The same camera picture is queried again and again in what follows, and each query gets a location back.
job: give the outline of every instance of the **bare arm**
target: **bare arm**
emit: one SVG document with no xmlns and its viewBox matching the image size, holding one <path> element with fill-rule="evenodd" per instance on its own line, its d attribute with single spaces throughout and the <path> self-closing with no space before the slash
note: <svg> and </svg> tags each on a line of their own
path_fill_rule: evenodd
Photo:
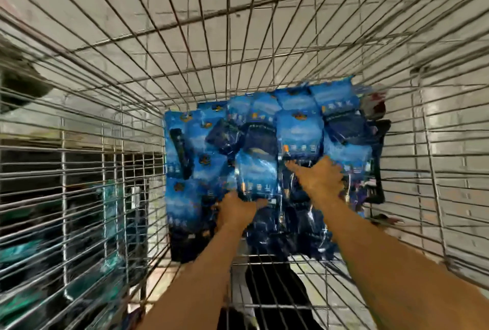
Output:
<svg viewBox="0 0 489 330">
<path fill-rule="evenodd" d="M 383 233 L 337 197 L 341 175 L 329 159 L 310 169 L 288 167 L 323 212 L 379 329 L 487 327 L 489 301 L 477 288 Z"/>
<path fill-rule="evenodd" d="M 199 257 L 155 303 L 138 330 L 216 330 L 229 268 L 241 235 L 266 201 L 245 203 L 229 193 L 221 203 L 222 227 Z"/>
</svg>

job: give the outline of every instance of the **black pants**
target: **black pants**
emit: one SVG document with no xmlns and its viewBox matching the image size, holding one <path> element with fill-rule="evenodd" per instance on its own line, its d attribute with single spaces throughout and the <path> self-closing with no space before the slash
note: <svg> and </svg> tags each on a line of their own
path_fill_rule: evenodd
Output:
<svg viewBox="0 0 489 330">
<path fill-rule="evenodd" d="M 254 304 L 257 305 L 297 305 L 309 306 L 309 297 L 306 287 L 297 274 L 292 271 L 288 263 L 282 263 L 274 257 L 250 257 L 251 263 L 246 271 L 246 283 Z M 221 311 L 218 330 L 227 329 L 229 317 L 229 330 L 244 329 L 242 316 L 236 311 Z M 295 308 L 255 308 L 255 316 L 261 330 L 321 330 L 322 327 L 314 320 L 311 309 Z"/>
</svg>

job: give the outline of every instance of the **forearm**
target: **forearm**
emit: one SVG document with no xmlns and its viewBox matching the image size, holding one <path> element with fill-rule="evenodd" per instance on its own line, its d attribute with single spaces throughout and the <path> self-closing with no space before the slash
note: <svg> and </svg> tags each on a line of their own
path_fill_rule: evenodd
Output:
<svg viewBox="0 0 489 330">
<path fill-rule="evenodd" d="M 314 205 L 338 243 L 379 329 L 480 329 L 489 302 L 472 285 L 381 232 L 339 198 L 317 190 Z"/>
<path fill-rule="evenodd" d="M 215 330 L 243 229 L 225 224 L 155 303 L 138 330 Z"/>
</svg>

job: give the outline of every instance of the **left hand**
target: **left hand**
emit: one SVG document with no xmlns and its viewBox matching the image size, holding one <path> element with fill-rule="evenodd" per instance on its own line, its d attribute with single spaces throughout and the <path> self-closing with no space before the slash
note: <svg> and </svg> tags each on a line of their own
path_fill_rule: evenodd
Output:
<svg viewBox="0 0 489 330">
<path fill-rule="evenodd" d="M 236 191 L 227 193 L 222 202 L 217 204 L 219 215 L 217 220 L 218 230 L 225 224 L 232 224 L 241 231 L 252 221 L 256 211 L 267 206 L 268 200 L 258 199 L 255 202 L 244 202 L 238 197 Z"/>
</svg>

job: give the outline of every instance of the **wire shopping cart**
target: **wire shopping cart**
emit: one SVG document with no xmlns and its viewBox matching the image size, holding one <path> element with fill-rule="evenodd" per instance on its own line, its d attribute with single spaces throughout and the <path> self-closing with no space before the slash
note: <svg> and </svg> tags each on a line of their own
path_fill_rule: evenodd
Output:
<svg viewBox="0 0 489 330">
<path fill-rule="evenodd" d="M 181 271 L 163 202 L 165 110 L 348 75 L 388 90 L 386 202 L 368 216 L 402 220 L 390 233 L 487 293 L 487 5 L 0 0 L 0 327 L 119 329 Z M 18 90 L 13 71 L 50 88 Z M 243 247 L 234 308 L 375 328 L 339 255 L 290 258 L 310 301 L 293 306 L 251 298 L 246 268 L 265 263 Z"/>
</svg>

